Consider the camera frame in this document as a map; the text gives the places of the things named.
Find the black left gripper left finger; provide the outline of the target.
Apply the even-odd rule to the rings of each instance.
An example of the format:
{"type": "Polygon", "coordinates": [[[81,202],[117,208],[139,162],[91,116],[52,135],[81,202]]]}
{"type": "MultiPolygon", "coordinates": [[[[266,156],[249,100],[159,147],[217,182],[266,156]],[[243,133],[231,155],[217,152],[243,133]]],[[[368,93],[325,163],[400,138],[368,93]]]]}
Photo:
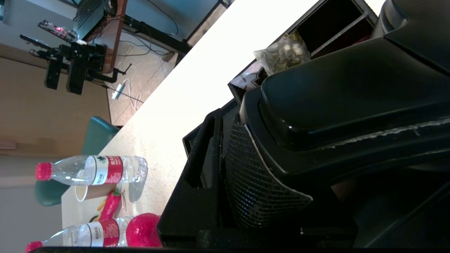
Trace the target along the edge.
{"type": "Polygon", "coordinates": [[[221,226],[223,173],[223,117],[217,109],[201,124],[157,225],[163,246],[195,246],[199,233],[221,226]]]}

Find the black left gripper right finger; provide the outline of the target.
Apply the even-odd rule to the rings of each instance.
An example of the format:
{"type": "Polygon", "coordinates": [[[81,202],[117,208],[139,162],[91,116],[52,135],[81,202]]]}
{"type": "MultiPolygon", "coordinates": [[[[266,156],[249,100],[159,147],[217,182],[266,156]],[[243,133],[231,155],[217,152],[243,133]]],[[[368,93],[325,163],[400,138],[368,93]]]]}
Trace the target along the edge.
{"type": "Polygon", "coordinates": [[[314,246],[353,246],[355,222],[337,197],[315,199],[302,212],[303,237],[314,246]]]}

